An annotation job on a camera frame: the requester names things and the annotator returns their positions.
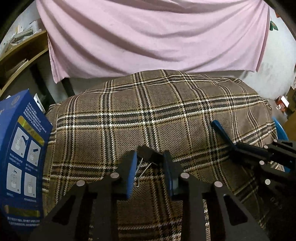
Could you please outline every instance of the metal pin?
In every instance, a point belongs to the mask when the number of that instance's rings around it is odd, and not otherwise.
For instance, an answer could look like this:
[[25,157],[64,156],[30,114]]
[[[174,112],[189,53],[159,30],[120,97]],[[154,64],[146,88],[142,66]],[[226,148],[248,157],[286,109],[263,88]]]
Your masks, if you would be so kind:
[[119,177],[119,173],[118,173],[118,172],[112,172],[112,173],[110,174],[110,177],[111,177],[111,178],[118,178],[118,177]]
[[181,173],[181,178],[189,178],[189,174],[188,173],[186,173],[186,172],[182,172]]
[[265,180],[265,184],[266,184],[266,185],[269,185],[269,184],[270,184],[270,180],[269,180],[269,179],[266,179],[266,180]]
[[137,174],[138,170],[140,169],[140,166],[141,166],[141,164],[142,164],[142,161],[143,161],[143,158],[141,159],[140,164],[138,165],[138,168],[137,168],[137,170],[136,170],[135,175]]
[[218,188],[223,186],[222,182],[219,182],[219,181],[214,182],[214,185]]
[[78,182],[76,182],[76,185],[78,186],[78,187],[81,187],[81,186],[83,186],[85,184],[85,181],[83,181],[83,180],[79,180]]
[[139,176],[138,178],[138,185],[137,186],[134,186],[135,188],[139,187],[140,186],[140,178],[141,176],[144,174],[144,172],[148,169],[148,167],[152,164],[152,162],[145,168],[145,170],[141,173],[141,175]]

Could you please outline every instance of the blue plastic part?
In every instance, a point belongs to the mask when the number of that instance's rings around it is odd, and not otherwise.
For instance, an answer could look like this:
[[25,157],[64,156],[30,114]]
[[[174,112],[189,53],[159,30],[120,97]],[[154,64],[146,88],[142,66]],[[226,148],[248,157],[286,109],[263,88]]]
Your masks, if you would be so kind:
[[221,126],[220,122],[217,120],[213,120],[212,121],[212,127],[214,128],[214,130],[219,133],[219,135],[221,136],[221,138],[228,144],[231,145],[232,148],[236,148],[235,144],[232,142],[232,140],[230,139],[230,137],[228,136],[228,134],[226,133],[226,131],[223,129],[223,127]]
[[129,199],[131,196],[131,193],[133,192],[133,184],[135,180],[135,175],[136,175],[136,168],[137,168],[137,153],[134,152],[133,154],[133,160],[132,160],[132,165],[130,168],[130,172],[128,174],[128,179],[127,179],[127,198]]
[[[278,122],[278,120],[275,117],[273,117],[272,119],[276,125],[276,132],[278,134],[278,139],[288,141],[289,140],[288,136],[287,136],[285,130],[283,129],[283,127],[281,126],[281,124]],[[285,172],[290,172],[289,168],[284,167],[284,169],[285,169]]]
[[173,196],[173,180],[172,180],[172,175],[170,173],[170,168],[168,166],[168,161],[166,158],[163,160],[163,170],[165,173],[165,182],[168,190],[168,194],[170,197]]

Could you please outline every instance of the white wall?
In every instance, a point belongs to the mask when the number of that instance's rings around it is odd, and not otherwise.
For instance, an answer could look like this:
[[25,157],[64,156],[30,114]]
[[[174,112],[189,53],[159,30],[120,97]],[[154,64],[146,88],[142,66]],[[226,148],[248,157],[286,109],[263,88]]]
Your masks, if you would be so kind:
[[221,71],[209,76],[229,76],[243,80],[264,98],[285,95],[295,79],[296,41],[281,18],[270,8],[271,20],[278,31],[268,32],[266,48],[258,72]]

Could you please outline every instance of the metal screw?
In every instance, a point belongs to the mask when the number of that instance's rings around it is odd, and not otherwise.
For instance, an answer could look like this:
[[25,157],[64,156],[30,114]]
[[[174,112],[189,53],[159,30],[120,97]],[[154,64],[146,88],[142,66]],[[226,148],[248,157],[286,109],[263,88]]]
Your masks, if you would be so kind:
[[83,181],[83,180],[79,180],[78,182],[76,182],[76,185],[78,186],[78,187],[81,187],[81,186],[83,186],[85,184],[85,181]]
[[270,184],[270,180],[269,180],[269,179],[266,179],[266,180],[265,180],[265,184],[266,184],[266,185],[269,185],[269,184]]
[[111,177],[111,178],[118,178],[118,177],[119,177],[119,173],[118,173],[118,172],[112,172],[112,173],[110,174],[110,177]]
[[214,183],[214,185],[215,185],[216,187],[218,187],[218,188],[220,188],[220,187],[223,186],[222,182],[219,182],[219,181],[216,181],[216,182]]
[[189,174],[186,173],[186,172],[182,172],[182,173],[181,173],[181,178],[185,178],[185,179],[187,179],[187,178],[189,178]]

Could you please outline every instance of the printed instructions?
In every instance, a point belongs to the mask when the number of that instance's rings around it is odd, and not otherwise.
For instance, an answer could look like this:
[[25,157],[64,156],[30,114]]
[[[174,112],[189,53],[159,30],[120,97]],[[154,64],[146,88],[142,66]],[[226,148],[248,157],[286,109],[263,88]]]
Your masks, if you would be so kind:
[[20,218],[12,218],[7,217],[10,225],[16,225],[16,226],[27,226],[27,227],[37,227],[40,223],[40,220],[30,220],[30,219],[20,219]]
[[46,130],[41,125],[40,119],[37,117],[37,112],[34,110],[30,102],[28,103],[24,111],[24,115],[29,119],[29,121],[37,129],[37,131],[41,132],[41,130],[43,130],[46,133]]
[[24,195],[36,197],[36,177],[25,172]]
[[10,191],[20,193],[22,170],[8,163],[6,188]]
[[18,127],[11,145],[11,150],[20,157],[24,157],[28,140],[29,137],[22,131],[21,128]]
[[27,161],[35,166],[38,166],[40,150],[41,147],[38,146],[34,141],[31,141]]

